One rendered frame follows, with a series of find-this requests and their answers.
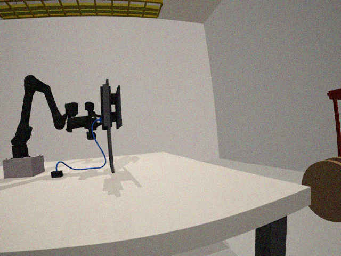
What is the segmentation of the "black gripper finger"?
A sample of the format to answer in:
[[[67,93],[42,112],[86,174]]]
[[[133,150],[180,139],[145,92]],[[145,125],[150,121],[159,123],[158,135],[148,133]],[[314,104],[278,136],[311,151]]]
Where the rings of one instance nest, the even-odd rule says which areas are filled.
[[[93,130],[97,130],[97,127],[100,126],[101,124],[102,124],[101,122],[94,123]]]
[[[91,111],[91,117],[95,117],[95,118],[102,118],[102,116],[101,115],[98,115],[98,114],[96,114],[94,111]]]

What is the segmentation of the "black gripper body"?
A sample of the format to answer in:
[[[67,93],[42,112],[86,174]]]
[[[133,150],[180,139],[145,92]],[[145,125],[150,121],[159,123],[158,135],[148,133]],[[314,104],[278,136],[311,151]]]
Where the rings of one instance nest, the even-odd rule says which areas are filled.
[[[89,132],[87,132],[87,139],[88,140],[94,140],[94,137],[92,135],[92,129],[91,129],[91,124],[92,124],[92,117],[91,117],[91,111],[94,110],[94,104],[89,102],[85,103],[85,110],[88,111],[87,116],[82,116],[82,117],[76,117],[75,119],[75,124],[77,128],[81,127],[88,127]]]

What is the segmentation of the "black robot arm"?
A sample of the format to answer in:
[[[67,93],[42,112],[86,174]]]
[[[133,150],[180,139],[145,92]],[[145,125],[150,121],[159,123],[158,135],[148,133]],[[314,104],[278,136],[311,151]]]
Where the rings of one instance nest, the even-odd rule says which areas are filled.
[[[11,144],[13,145],[13,157],[11,159],[29,157],[28,147],[26,143],[30,139],[31,131],[33,129],[31,126],[29,126],[29,117],[33,95],[36,91],[43,92],[45,94],[47,103],[52,113],[53,124],[56,129],[63,129],[65,127],[66,120],[67,132],[72,132],[72,129],[77,128],[75,124],[75,116],[78,114],[78,103],[71,102],[68,104],[64,104],[66,113],[64,115],[61,115],[56,106],[50,86],[36,79],[35,76],[28,75],[24,78],[24,87],[25,94],[23,98],[21,119],[17,127],[15,136],[11,140]]]

